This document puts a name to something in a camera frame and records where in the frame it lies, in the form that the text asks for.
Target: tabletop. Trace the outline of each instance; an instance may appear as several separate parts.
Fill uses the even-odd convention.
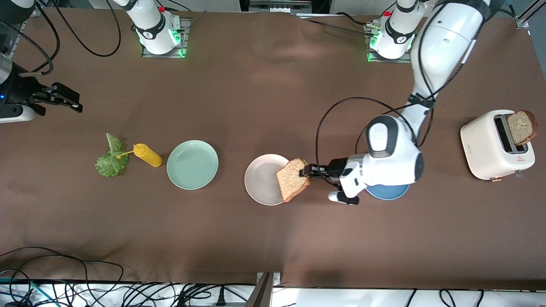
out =
[[[108,53],[117,33],[107,10],[64,10],[82,41]],[[244,186],[248,164],[263,154],[314,161],[317,124],[335,102],[365,96],[394,107],[413,87],[409,64],[367,62],[364,36],[285,13],[205,13],[192,26],[186,58],[142,58],[131,22],[117,12],[119,51],[86,52],[53,10],[61,37],[52,74],[81,95],[81,114],[46,105],[47,115],[0,125],[0,246],[58,249],[127,268],[124,280],[255,282],[281,271],[289,286],[523,288],[546,286],[546,206],[541,159],[522,179],[474,178],[460,128],[494,109],[528,109],[546,122],[546,86],[526,30],[493,19],[460,74],[438,98],[422,148],[423,177],[400,199],[360,194],[358,206],[333,203],[314,181],[291,202],[263,206]],[[361,16],[360,20],[372,17]],[[342,16],[322,21],[359,30]],[[25,32],[51,53],[43,18]],[[21,40],[14,61],[31,70],[41,54]],[[347,157],[379,105],[336,108],[320,136],[320,163]],[[219,170],[206,187],[186,191],[136,157],[120,176],[94,168],[105,134],[125,148],[145,143],[164,161],[187,140],[211,144]],[[4,264],[37,253],[20,252]],[[77,264],[41,259],[33,278],[79,278]],[[95,265],[90,279],[116,279]]]

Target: plate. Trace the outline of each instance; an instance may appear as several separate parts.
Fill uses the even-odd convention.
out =
[[[279,155],[259,156],[246,169],[245,188],[256,202],[274,206],[284,203],[276,173],[288,163]]]
[[[366,191],[375,198],[382,200],[395,200],[402,197],[406,194],[410,185],[401,185],[401,186],[384,186],[384,185],[374,185],[366,187]]]
[[[178,145],[167,160],[167,175],[175,186],[196,190],[212,181],[218,171],[218,154],[209,143],[200,140]]]

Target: white plate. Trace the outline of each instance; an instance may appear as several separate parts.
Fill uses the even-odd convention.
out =
[[[285,157],[271,154],[254,159],[245,173],[245,188],[248,195],[262,205],[282,204],[284,201],[276,173],[287,163],[288,159]]]

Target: white floor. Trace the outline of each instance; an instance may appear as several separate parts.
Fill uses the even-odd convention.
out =
[[[114,289],[100,299],[100,302],[106,307],[120,307],[124,294],[129,293],[127,286],[117,285]],[[158,285],[150,288],[146,291],[147,295],[152,294],[155,290],[161,288],[163,285]],[[54,292],[52,285],[41,285],[40,290],[45,292],[51,298],[54,298]],[[55,285],[57,295],[59,297],[64,296],[64,285]],[[156,295],[154,298],[170,298],[177,296],[180,293],[183,285],[176,285],[174,289],[168,287]],[[91,284],[95,297],[101,296],[104,292],[101,290],[110,290],[112,285],[108,284]],[[253,286],[228,286],[228,288],[241,296],[248,298],[254,289]],[[12,287],[15,294],[24,295],[28,289],[28,285],[14,285]],[[76,285],[77,291],[86,290],[86,285]],[[191,306],[210,306],[218,300],[219,288],[211,290],[211,297],[206,299],[192,299]],[[8,285],[0,285],[0,292],[9,292]],[[455,303],[459,307],[475,307],[479,298],[478,291],[450,291],[453,295]],[[271,307],[286,307],[295,303],[295,307],[404,307],[410,297],[412,290],[380,290],[380,289],[305,289],[305,288],[274,288],[271,300]],[[89,295],[89,292],[81,294],[86,298],[85,302],[82,298],[76,297],[72,306],[74,307],[100,307],[99,304],[94,303],[95,300]],[[129,295],[129,300],[134,297],[130,304],[127,304],[129,300],[126,300],[125,306],[139,306],[139,307],[169,307],[173,300],[165,299],[155,302],[148,301],[144,304],[141,302],[145,299],[144,296],[136,295],[133,292]],[[47,297],[40,294],[38,291],[33,291],[31,300],[36,303],[46,300]],[[447,295],[444,295],[444,299],[449,302]],[[225,300],[228,303],[242,302],[237,296],[225,292]],[[7,295],[0,295],[0,304],[4,305],[13,300]],[[65,299],[61,299],[60,302],[67,303]],[[480,307],[539,307],[540,305],[546,305],[546,293],[531,293],[531,292],[519,292],[519,291],[486,291],[484,298],[480,304]],[[418,290],[410,304],[411,307],[443,307],[438,296],[438,290]]]

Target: green plate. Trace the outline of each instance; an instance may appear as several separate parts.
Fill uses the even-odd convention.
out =
[[[207,142],[186,141],[167,160],[167,175],[175,186],[196,190],[212,181],[218,171],[218,155]]]

